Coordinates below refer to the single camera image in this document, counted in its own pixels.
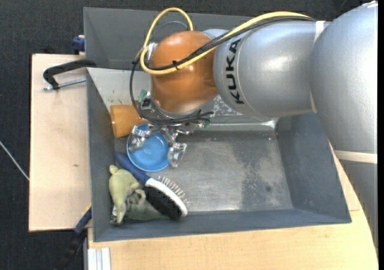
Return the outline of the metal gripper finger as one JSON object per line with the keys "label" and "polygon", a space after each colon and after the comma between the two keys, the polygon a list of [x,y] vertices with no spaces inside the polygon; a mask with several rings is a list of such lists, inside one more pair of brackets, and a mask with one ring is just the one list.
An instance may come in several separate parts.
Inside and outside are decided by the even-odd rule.
{"label": "metal gripper finger", "polygon": [[186,143],[179,143],[177,141],[178,134],[166,133],[166,141],[169,146],[167,160],[169,166],[173,169],[177,168],[182,160],[187,149]]}
{"label": "metal gripper finger", "polygon": [[158,130],[158,127],[146,125],[140,129],[138,125],[135,125],[128,136],[128,151],[135,152],[143,147],[146,139],[149,139],[152,134]]}

